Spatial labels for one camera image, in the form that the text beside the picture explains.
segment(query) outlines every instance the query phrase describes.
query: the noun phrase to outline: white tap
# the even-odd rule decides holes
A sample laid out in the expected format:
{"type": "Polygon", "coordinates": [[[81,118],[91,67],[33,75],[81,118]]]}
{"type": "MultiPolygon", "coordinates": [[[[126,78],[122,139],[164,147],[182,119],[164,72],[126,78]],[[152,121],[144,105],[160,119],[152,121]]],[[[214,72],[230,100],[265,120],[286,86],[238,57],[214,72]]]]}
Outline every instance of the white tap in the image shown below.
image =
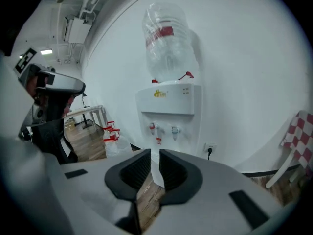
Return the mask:
{"type": "Polygon", "coordinates": [[[176,126],[172,126],[172,134],[173,134],[173,139],[176,140],[178,133],[180,132],[180,129],[176,126]]]}
{"type": "Polygon", "coordinates": [[[149,124],[149,129],[150,129],[152,135],[155,134],[155,132],[156,132],[156,130],[157,130],[158,128],[159,128],[158,124],[155,124],[155,123],[153,123],[153,122],[151,122],[151,123],[149,124]]]}

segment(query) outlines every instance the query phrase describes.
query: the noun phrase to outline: black panel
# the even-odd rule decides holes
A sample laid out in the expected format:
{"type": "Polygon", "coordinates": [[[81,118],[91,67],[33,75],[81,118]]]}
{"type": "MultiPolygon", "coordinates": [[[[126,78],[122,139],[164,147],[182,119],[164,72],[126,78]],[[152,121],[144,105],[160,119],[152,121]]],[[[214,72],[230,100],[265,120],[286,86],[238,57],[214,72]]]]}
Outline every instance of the black panel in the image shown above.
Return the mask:
{"type": "Polygon", "coordinates": [[[256,229],[268,221],[268,216],[243,190],[231,192],[229,196],[246,218],[251,228],[256,229]]]}
{"type": "Polygon", "coordinates": [[[49,77],[48,77],[48,82],[47,82],[47,84],[49,84],[49,85],[52,85],[53,84],[53,81],[54,81],[54,75],[49,75],[49,77]]]}
{"type": "Polygon", "coordinates": [[[75,177],[84,175],[86,173],[87,173],[86,170],[80,169],[80,170],[75,170],[75,171],[70,171],[70,172],[64,173],[64,175],[66,176],[66,178],[69,179],[69,178],[75,178],[75,177]]]}
{"type": "Polygon", "coordinates": [[[159,170],[164,179],[166,194],[160,205],[183,204],[191,199],[201,188],[201,171],[193,164],[160,149],[159,170]]]}
{"type": "Polygon", "coordinates": [[[47,74],[43,74],[43,73],[39,73],[39,74],[36,74],[36,75],[38,76],[36,87],[45,87],[45,78],[48,77],[48,75],[47,74]]]}
{"type": "Polygon", "coordinates": [[[104,178],[118,199],[135,202],[136,195],[151,171],[151,149],[111,167],[104,178]]]}

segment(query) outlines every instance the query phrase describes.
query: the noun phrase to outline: ceiling light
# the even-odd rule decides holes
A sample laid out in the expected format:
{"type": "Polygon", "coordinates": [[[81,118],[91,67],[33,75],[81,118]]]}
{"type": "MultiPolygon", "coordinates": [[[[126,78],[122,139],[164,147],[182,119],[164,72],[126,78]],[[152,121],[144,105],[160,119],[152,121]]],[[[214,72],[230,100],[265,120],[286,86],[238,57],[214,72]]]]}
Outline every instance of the ceiling light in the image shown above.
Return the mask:
{"type": "Polygon", "coordinates": [[[52,54],[52,49],[45,49],[40,51],[42,55],[52,54]]]}

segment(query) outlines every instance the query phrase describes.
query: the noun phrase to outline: table leg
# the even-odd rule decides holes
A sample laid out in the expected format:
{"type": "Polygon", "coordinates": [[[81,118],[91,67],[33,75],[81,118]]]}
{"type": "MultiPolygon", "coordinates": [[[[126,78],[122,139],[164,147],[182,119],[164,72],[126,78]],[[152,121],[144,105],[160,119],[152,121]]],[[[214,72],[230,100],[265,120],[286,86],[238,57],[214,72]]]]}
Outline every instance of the table leg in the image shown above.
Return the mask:
{"type": "Polygon", "coordinates": [[[98,118],[98,120],[99,120],[100,126],[101,126],[101,127],[105,127],[105,125],[104,125],[103,122],[102,122],[102,118],[100,117],[100,109],[98,109],[95,113],[96,113],[97,118],[98,118]]]}
{"type": "Polygon", "coordinates": [[[93,122],[94,129],[97,130],[96,122],[95,122],[94,117],[93,117],[93,112],[90,112],[90,116],[91,116],[91,119],[92,119],[92,122],[93,122]]]}

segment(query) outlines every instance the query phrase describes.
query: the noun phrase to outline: dispenser control panel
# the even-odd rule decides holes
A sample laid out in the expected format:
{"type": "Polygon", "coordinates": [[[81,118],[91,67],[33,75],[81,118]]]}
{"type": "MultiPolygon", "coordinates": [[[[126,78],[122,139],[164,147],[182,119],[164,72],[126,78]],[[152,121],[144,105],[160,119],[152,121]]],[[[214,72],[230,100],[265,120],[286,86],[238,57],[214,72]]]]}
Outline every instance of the dispenser control panel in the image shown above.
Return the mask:
{"type": "Polygon", "coordinates": [[[194,85],[159,85],[136,94],[138,110],[150,113],[194,114],[194,85]]]}

